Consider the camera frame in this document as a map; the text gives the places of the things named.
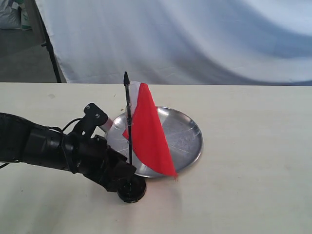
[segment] black stand leg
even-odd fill
[[[52,66],[53,66],[55,77],[57,79],[57,83],[62,83],[62,81],[60,79],[59,69],[58,69],[57,61],[55,59],[53,47],[52,47],[50,38],[48,36],[47,29],[45,28],[45,25],[44,25],[42,19],[41,19],[41,23],[42,23],[43,34],[44,34],[44,38],[45,38],[45,43],[42,44],[41,46],[46,46],[47,47],[47,51],[49,52],[49,55],[50,55],[50,60],[51,60]]]

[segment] robotic arm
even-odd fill
[[[79,122],[69,134],[64,134],[69,124],[62,130],[0,113],[0,161],[81,173],[107,191],[118,192],[126,202],[138,201],[144,196],[146,185],[134,175],[136,168],[112,149],[104,137],[91,138],[97,126],[105,129],[111,120],[93,103],[87,105],[84,112],[83,118],[75,119]],[[140,188],[135,188],[137,181]],[[135,197],[127,192],[131,182],[134,190],[139,189]]]

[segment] black flag pole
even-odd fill
[[[127,72],[125,72],[124,77],[123,77],[123,85],[126,88],[126,101],[127,101],[126,109],[127,109],[127,123],[128,123],[129,163],[130,163],[130,165],[132,165],[132,137],[131,137],[132,118],[131,118],[130,92],[129,92],[130,80],[129,80]]]
[[[123,85],[126,88],[126,101],[127,101],[127,124],[128,124],[128,143],[129,143],[129,163],[132,165],[132,136],[131,136],[131,103],[130,103],[130,81],[127,72],[123,77]],[[129,181],[123,184],[118,190],[118,196],[125,202],[134,203],[139,201],[145,194],[146,183],[143,177],[134,175]]]

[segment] floor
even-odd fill
[[[49,53],[32,31],[0,29],[0,82],[56,83]]]

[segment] round metal tray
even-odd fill
[[[177,172],[193,164],[203,149],[203,137],[197,124],[180,111],[167,107],[158,107],[158,115],[164,130],[171,157]],[[122,114],[106,134],[109,145],[121,154],[129,157],[127,140],[122,136],[126,127],[126,116]],[[143,177],[163,177],[144,165],[133,152],[133,165],[136,174]]]

